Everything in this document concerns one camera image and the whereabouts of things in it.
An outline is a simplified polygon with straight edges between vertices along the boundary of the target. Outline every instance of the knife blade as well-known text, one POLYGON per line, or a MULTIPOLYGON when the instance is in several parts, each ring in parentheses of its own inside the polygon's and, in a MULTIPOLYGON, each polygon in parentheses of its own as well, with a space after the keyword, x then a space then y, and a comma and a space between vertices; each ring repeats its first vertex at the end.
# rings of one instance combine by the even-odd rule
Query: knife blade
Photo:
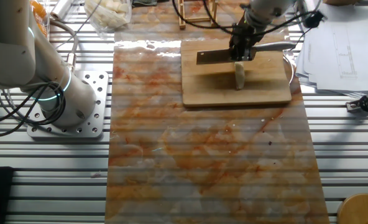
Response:
POLYGON ((233 62, 229 54, 229 49, 224 50, 207 50, 198 52, 196 55, 197 65, 229 63, 233 62))
MULTIPOLYGON (((261 51, 282 51, 296 47, 296 43, 289 41, 273 42, 268 44, 259 44, 251 48, 251 60, 255 57, 256 52, 261 51)), ((198 52, 196 55, 197 65, 230 63, 231 60, 229 49, 224 50, 207 50, 198 52)))

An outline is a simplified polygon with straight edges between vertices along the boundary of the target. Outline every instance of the plastic sheet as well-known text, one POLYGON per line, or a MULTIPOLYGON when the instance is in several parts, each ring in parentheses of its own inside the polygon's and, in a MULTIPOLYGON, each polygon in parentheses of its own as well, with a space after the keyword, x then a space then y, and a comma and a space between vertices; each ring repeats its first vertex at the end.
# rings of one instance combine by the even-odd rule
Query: plastic sheet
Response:
MULTIPOLYGON (((239 3, 219 2, 222 25, 239 3)), ((288 105, 185 108, 181 41, 229 36, 180 30, 170 2, 132 20, 115 36, 106 223, 329 223, 298 80, 288 105)))
POLYGON ((78 14, 80 0, 59 0, 50 15, 58 20, 69 22, 74 15, 78 14))
POLYGON ((86 15, 96 11, 90 18, 91 25, 103 37, 103 33, 117 29, 130 22, 132 14, 132 4, 130 0, 86 0, 86 15))
POLYGON ((50 1, 30 0, 31 10, 40 31, 48 39, 50 33, 50 1))

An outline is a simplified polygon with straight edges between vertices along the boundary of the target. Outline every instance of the wire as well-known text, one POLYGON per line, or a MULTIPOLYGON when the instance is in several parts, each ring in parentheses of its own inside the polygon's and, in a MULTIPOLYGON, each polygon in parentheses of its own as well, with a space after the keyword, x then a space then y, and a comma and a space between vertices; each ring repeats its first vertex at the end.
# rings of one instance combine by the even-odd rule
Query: wire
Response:
POLYGON ((97 6, 93 9, 93 12, 91 12, 91 14, 87 17, 87 19, 84 21, 84 23, 82 23, 82 25, 79 27, 79 29, 75 32, 75 34, 74 35, 72 35, 72 37, 71 38, 69 38, 68 40, 66 40, 66 41, 64 41, 62 44, 60 44, 60 45, 58 45, 58 46, 56 46, 56 49, 57 48, 59 48, 59 47, 61 47, 61 46, 63 46, 64 44, 66 44, 66 43, 68 43, 68 41, 70 41, 74 36, 76 36, 78 33, 79 33, 79 31, 82 29, 82 27, 89 21, 89 19, 91 18, 91 16, 94 14, 94 12, 96 12, 96 10, 97 10, 97 8, 98 8, 98 6, 101 4, 101 1, 103 1, 103 0, 99 0, 99 2, 98 2, 98 4, 97 4, 97 6))
MULTIPOLYGON (((179 16, 179 18, 181 19, 181 20, 183 20, 185 23, 187 23, 187 24, 189 24, 189 25, 191 25, 191 26, 193 26, 193 27, 196 27, 196 28, 200 28, 200 29, 220 29, 220 27, 213 27, 213 26, 201 26, 201 25, 197 25, 197 24, 195 24, 195 23, 193 23, 193 22, 190 22, 190 21, 188 21, 188 20, 186 20, 181 14, 180 14, 180 12, 178 11, 178 8, 177 8, 177 5, 176 5, 176 2, 175 2, 175 0, 172 0, 172 4, 173 4, 173 8, 174 8, 174 10, 176 11, 176 14, 179 16)), ((234 26, 226 26, 226 27, 223 27, 223 28, 234 28, 234 26)))
POLYGON ((76 53, 76 50, 78 48, 78 45, 79 45, 79 38, 78 36, 75 34, 75 31, 73 31, 73 29, 71 29, 70 27, 68 27, 67 25, 65 25, 64 23, 62 22, 58 22, 54 19, 51 19, 50 20, 50 24, 53 25, 53 26, 57 26, 65 31, 67 31, 68 33, 70 33, 72 35, 72 38, 73 38, 73 46, 72 46, 72 50, 71 50, 71 53, 75 54, 76 53))
POLYGON ((319 1, 318 1, 318 3, 317 3, 317 4, 316 4, 316 6, 315 6, 314 11, 317 11, 317 10, 320 8, 321 3, 322 3, 322 0, 319 0, 319 1))
POLYGON ((40 125, 46 125, 46 124, 51 124, 53 122, 55 122, 57 119, 59 119, 61 117, 61 115, 63 114, 64 110, 65 110, 65 105, 66 105, 66 101, 65 101, 65 97, 64 97, 64 92, 63 90, 59 87, 58 83, 55 82, 49 82, 49 83, 44 83, 44 85, 40 85, 38 86, 33 92, 31 92, 31 94, 18 106, 15 107, 15 105, 12 103, 11 100, 11 96, 10 94, 6 94, 6 92, 4 90, 2 90, 5 99, 7 100, 7 103, 9 104, 9 106, 11 108, 13 108, 13 111, 9 111, 6 107, 6 105, 2 102, 2 99, 0 97, 0 104, 1 106, 6 110, 7 115, 3 116, 2 118, 0 118, 0 122, 8 119, 8 118, 14 118, 19 122, 19 124, 9 130, 6 131, 4 133, 0 133, 0 137, 1 136, 6 136, 8 134, 13 133, 14 131, 17 131, 24 123, 27 123, 31 126, 40 126, 40 125), (53 109, 53 112, 51 113, 51 115, 41 121, 32 121, 31 119, 29 119, 29 115, 30 112, 32 112, 34 106, 36 105, 36 103, 40 100, 40 97, 42 96, 42 94, 46 91, 47 88, 51 88, 53 89, 53 91, 56 94, 56 105, 55 108, 53 109), (19 112, 19 110, 29 101, 29 99, 31 97, 33 97, 37 92, 39 91, 39 94, 37 95, 37 97, 35 98, 34 102, 32 103, 32 105, 30 106, 28 112, 23 115, 19 112))
MULTIPOLYGON (((34 109, 34 106, 36 105, 36 103, 39 101, 39 99, 40 99, 40 96, 43 94, 43 92, 46 90, 46 88, 49 86, 49 84, 47 84, 47 85, 45 85, 45 86, 43 86, 43 88, 42 88, 42 86, 39 86, 35 91, 33 91, 17 108, 21 108, 21 107, 23 107, 24 105, 25 105, 25 103, 30 99, 30 97, 31 96, 33 96, 39 89, 41 89, 41 91, 40 91, 40 93, 39 93, 39 95, 38 95, 38 97, 35 99, 35 101, 34 101, 34 103, 30 106, 30 108, 28 109, 28 112, 26 113, 26 117, 28 117, 29 115, 30 115, 30 112, 34 109)), ((8 115, 6 115, 6 116, 4 116, 4 117, 2 117, 2 118, 0 118, 0 121, 3 121, 3 120, 5 120, 5 119, 7 119, 8 117, 10 117, 11 115, 13 115, 15 112, 17 112, 17 111, 12 111, 11 113, 9 113, 8 115)), ((23 119, 15 128, 13 128, 13 129, 11 129, 11 130, 9 130, 9 131, 6 131, 6 132, 4 132, 4 133, 0 133, 0 137, 2 137, 2 136, 6 136, 6 135, 8 135, 8 134, 11 134, 11 133, 13 133, 14 131, 17 131, 23 124, 25 123, 25 120, 23 119)))
POLYGON ((291 49, 288 49, 288 50, 293 50, 293 49, 295 49, 296 48, 296 46, 297 46, 297 44, 300 42, 300 40, 301 40, 301 38, 302 37, 304 37, 304 35, 306 35, 306 33, 308 33, 310 30, 312 30, 313 28, 309 28, 306 32, 304 32, 301 36, 300 36, 300 38, 296 41, 296 44, 295 44, 295 46, 294 47, 292 47, 291 49))
POLYGON ((237 36, 243 36, 243 37, 256 37, 256 36, 260 36, 260 35, 265 35, 265 34, 268 34, 268 33, 271 33, 275 30, 278 30, 282 27, 285 27, 287 24, 290 24, 291 22, 295 21, 296 19, 302 17, 302 16, 306 16, 306 15, 309 15, 309 14, 315 14, 316 11, 309 11, 309 12, 304 12, 304 13, 301 13, 291 19, 289 19, 288 21, 286 22, 283 22, 281 23, 280 25, 274 27, 274 28, 271 28, 269 30, 266 30, 266 31, 263 31, 263 32, 259 32, 259 33, 255 33, 255 34, 241 34, 241 33, 235 33, 235 32, 231 32, 229 30, 227 30, 225 27, 221 27, 217 22, 216 20, 213 18, 213 16, 211 15, 210 13, 210 10, 208 8, 208 5, 207 5, 207 2, 206 0, 203 0, 203 6, 205 7, 205 10, 206 10, 206 13, 207 15, 210 17, 210 19, 212 20, 213 24, 215 24, 215 26, 219 29, 221 29, 222 31, 226 32, 227 34, 231 34, 231 35, 237 35, 237 36))

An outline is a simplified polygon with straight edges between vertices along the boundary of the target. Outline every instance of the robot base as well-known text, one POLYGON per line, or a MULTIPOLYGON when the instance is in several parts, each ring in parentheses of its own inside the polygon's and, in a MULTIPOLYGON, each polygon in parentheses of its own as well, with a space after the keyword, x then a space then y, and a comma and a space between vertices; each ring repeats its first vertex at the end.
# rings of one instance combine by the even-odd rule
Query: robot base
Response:
MULTIPOLYGON (((94 89, 96 106, 92 114, 81 124, 71 127, 56 127, 52 124, 32 127, 28 126, 27 133, 34 139, 50 138, 100 138, 103 134, 104 112, 106 105, 108 74, 97 71, 76 71, 75 75, 94 89)), ((34 121, 45 119, 39 105, 36 105, 29 117, 34 121)))

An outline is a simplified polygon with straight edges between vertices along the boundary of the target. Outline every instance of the cable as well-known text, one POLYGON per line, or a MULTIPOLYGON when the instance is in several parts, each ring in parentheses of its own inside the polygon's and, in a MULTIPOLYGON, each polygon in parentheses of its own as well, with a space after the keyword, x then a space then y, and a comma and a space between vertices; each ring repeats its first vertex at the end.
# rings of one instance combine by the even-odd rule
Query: cable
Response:
POLYGON ((216 21, 215 19, 213 19, 212 15, 211 15, 211 13, 210 13, 210 11, 209 11, 209 8, 208 8, 208 6, 207 6, 207 2, 206 2, 206 0, 203 0, 203 5, 204 5, 204 8, 205 8, 205 10, 206 10, 207 15, 210 17, 210 19, 212 20, 213 24, 215 24, 217 28, 221 29, 222 31, 226 32, 227 34, 231 34, 231 35, 238 35, 238 36, 243 36, 243 37, 256 37, 256 36, 260 36, 260 35, 265 35, 265 34, 268 34, 268 33, 273 32, 273 31, 275 31, 275 30, 278 30, 278 29, 280 29, 280 28, 282 28, 282 27, 285 27, 287 24, 289 24, 289 23, 293 22, 294 20, 296 20, 296 19, 298 19, 298 18, 300 18, 300 17, 302 17, 302 16, 306 16, 306 15, 309 15, 309 14, 316 14, 316 13, 317 13, 317 12, 315 12, 315 11, 304 12, 304 13, 301 13, 301 14, 299 14, 299 15, 297 15, 297 16, 295 16, 295 17, 291 18, 291 19, 289 19, 289 20, 288 20, 288 21, 286 21, 286 22, 283 22, 283 23, 282 23, 282 24, 280 24, 279 26, 276 26, 276 27, 274 27, 274 28, 271 28, 271 29, 266 30, 266 31, 263 31, 263 32, 259 32, 259 33, 255 33, 255 34, 250 34, 250 35, 249 35, 249 34, 240 34, 240 33, 231 32, 231 31, 227 30, 225 27, 221 27, 221 26, 217 23, 217 21, 216 21))
POLYGON ((306 35, 306 33, 308 33, 308 31, 312 30, 313 28, 309 28, 306 32, 304 32, 300 37, 299 39, 296 41, 296 44, 294 47, 292 47, 291 49, 288 49, 288 50, 293 50, 296 48, 297 44, 300 42, 301 38, 304 37, 306 35))
MULTIPOLYGON (((193 22, 190 22, 190 21, 188 21, 188 20, 186 20, 181 14, 180 14, 180 12, 178 11, 178 8, 177 8, 177 5, 176 5, 176 2, 175 2, 175 0, 172 0, 172 4, 173 4, 173 8, 174 8, 174 10, 176 11, 176 14, 179 16, 179 18, 181 19, 181 20, 183 20, 185 23, 187 23, 187 24, 189 24, 189 25, 191 25, 191 26, 193 26, 193 27, 196 27, 196 28, 200 28, 200 29, 220 29, 220 27, 212 27, 212 26, 210 26, 210 27, 208 27, 208 26, 201 26, 201 25, 197 25, 197 24, 195 24, 195 23, 193 23, 193 22)), ((223 28, 234 28, 234 26, 226 26, 226 27, 223 27, 223 28)))
POLYGON ((322 0, 319 0, 318 3, 316 3, 314 11, 317 11, 321 6, 322 0))
POLYGON ((56 46, 56 49, 57 48, 59 48, 59 47, 61 47, 61 46, 63 46, 64 44, 66 44, 66 43, 68 43, 68 41, 70 41, 74 36, 76 36, 78 33, 79 33, 79 31, 82 29, 82 27, 89 21, 89 19, 91 18, 91 16, 94 14, 94 12, 96 12, 96 10, 97 10, 97 8, 98 8, 98 6, 101 4, 101 1, 102 0, 99 0, 99 2, 98 2, 98 4, 97 4, 97 6, 94 8, 94 10, 93 10, 93 12, 91 12, 91 14, 87 17, 87 19, 84 21, 84 23, 82 23, 82 25, 79 27, 79 29, 75 32, 75 34, 71 37, 71 38, 69 38, 68 40, 66 40, 66 41, 64 41, 62 44, 60 44, 60 45, 58 45, 58 46, 56 46))
MULTIPOLYGON (((51 85, 50 87, 51 88, 54 88, 55 94, 57 96, 57 101, 56 101, 55 107, 52 110, 47 111, 49 113, 52 113, 48 118, 45 118, 44 120, 41 120, 41 121, 33 121, 33 120, 29 119, 29 118, 26 118, 19 111, 17 112, 17 114, 19 115, 19 118, 16 117, 16 116, 12 116, 12 117, 14 119, 18 120, 18 121, 21 121, 22 119, 24 119, 26 123, 28 123, 30 125, 33 125, 33 126, 47 125, 47 124, 50 124, 50 123, 56 121, 58 118, 60 118, 61 115, 63 114, 64 110, 65 110, 65 97, 63 95, 63 90, 61 90, 60 88, 57 89, 53 85, 51 85)), ((14 103, 12 102, 11 97, 9 96, 9 98, 7 98, 7 96, 9 94, 6 94, 6 92, 4 90, 2 90, 2 92, 4 94, 4 97, 5 97, 6 101, 7 101, 7 103, 9 104, 9 106, 14 109, 14 103)), ((7 107, 2 102, 2 99, 0 99, 0 104, 4 108, 4 110, 7 113, 9 113, 9 110, 7 109, 7 107)))
POLYGON ((70 33, 73 37, 73 46, 72 46, 72 50, 71 50, 71 53, 75 54, 76 53, 76 50, 78 48, 78 45, 79 45, 79 38, 78 36, 75 34, 75 31, 73 31, 73 29, 71 29, 70 27, 68 27, 67 25, 65 25, 64 23, 62 22, 58 22, 54 19, 51 19, 50 20, 50 24, 51 25, 54 25, 54 26, 57 26, 65 31, 67 31, 68 33, 70 33))
MULTIPOLYGON (((30 108, 29 108, 29 110, 28 110, 28 112, 26 113, 26 117, 28 117, 29 116, 29 114, 30 114, 30 112, 34 109, 34 106, 36 105, 36 103, 39 101, 39 99, 40 99, 40 96, 43 94, 43 92, 46 90, 46 88, 48 87, 48 85, 45 85, 45 86, 43 86, 43 88, 41 89, 41 91, 40 91, 40 93, 39 93, 39 95, 38 95, 38 97, 35 99, 35 101, 34 101, 34 103, 30 106, 30 108)), ((29 98, 31 97, 31 96, 33 96, 39 89, 41 88, 41 86, 40 87, 38 87, 35 91, 33 91, 32 93, 31 93, 31 95, 29 95, 17 108, 21 108, 28 100, 29 100, 29 98)), ((0 118, 0 121, 3 121, 3 120, 5 120, 5 119, 7 119, 8 117, 10 117, 11 115, 13 115, 14 113, 15 113, 14 111, 12 111, 12 113, 9 113, 8 115, 6 115, 6 116, 4 116, 4 117, 2 117, 2 118, 0 118)), ((14 131, 17 131, 23 124, 25 123, 25 120, 22 120, 15 128, 13 128, 13 129, 11 129, 11 130, 9 130, 9 131, 6 131, 6 132, 4 132, 4 133, 0 133, 0 137, 2 137, 2 136, 6 136, 6 135, 8 135, 8 134, 11 134, 11 133, 13 133, 14 131)))

